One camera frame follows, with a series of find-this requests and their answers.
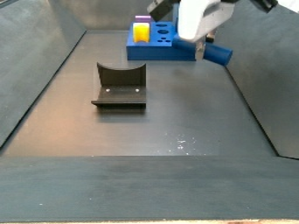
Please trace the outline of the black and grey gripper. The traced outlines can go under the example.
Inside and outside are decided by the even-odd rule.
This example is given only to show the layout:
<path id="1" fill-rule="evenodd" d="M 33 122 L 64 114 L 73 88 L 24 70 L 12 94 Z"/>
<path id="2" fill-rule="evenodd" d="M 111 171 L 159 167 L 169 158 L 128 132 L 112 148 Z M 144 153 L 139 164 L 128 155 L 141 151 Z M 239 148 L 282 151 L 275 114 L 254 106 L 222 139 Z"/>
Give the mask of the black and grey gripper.
<path id="1" fill-rule="evenodd" d="M 164 16 L 171 12 L 173 9 L 173 6 L 180 2 L 181 0 L 153 0 L 148 7 L 147 12 L 149 13 L 149 16 L 152 17 L 153 21 L 160 21 Z M 220 3 L 226 3 L 230 6 L 232 6 L 239 0 L 216 0 L 216 3 L 211 3 L 207 6 L 208 8 L 215 9 Z M 256 6 L 259 10 L 263 12 L 270 12 L 278 5 L 276 0 L 250 0 L 250 2 Z M 195 58 L 196 60 L 203 59 L 204 55 L 204 41 L 199 41 L 196 43 L 196 52 L 195 52 Z"/>

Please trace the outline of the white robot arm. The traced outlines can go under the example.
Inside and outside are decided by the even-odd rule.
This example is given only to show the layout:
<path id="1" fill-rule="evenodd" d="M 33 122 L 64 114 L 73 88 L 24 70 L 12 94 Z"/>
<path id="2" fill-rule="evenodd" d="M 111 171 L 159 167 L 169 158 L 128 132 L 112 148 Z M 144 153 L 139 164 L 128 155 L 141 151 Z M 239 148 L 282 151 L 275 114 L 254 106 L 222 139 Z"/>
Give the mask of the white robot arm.
<path id="1" fill-rule="evenodd" d="M 147 12 L 153 21 L 160 21 L 173 6 L 177 8 L 179 38 L 196 45 L 195 55 L 203 58 L 206 37 L 231 18 L 239 0 L 153 0 Z"/>

